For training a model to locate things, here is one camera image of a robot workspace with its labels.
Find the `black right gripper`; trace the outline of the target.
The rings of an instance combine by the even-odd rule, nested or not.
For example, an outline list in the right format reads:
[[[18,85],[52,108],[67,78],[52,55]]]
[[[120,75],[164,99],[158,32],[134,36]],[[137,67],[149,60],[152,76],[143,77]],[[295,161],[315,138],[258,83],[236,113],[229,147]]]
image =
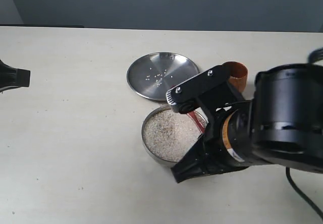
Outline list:
[[[229,82],[230,72],[229,66],[214,66],[166,92],[174,112],[201,108],[208,119],[204,135],[171,167],[177,183],[257,165],[251,147],[252,101]]]

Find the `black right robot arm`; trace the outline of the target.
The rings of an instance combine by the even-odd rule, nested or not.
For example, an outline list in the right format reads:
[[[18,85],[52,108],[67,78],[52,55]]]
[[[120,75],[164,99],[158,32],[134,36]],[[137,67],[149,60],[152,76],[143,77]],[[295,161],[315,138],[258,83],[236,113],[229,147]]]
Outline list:
[[[259,72],[251,100],[215,66],[167,91],[176,113],[202,109],[204,133],[171,171],[182,181],[276,164],[322,173],[322,66],[291,64]]]

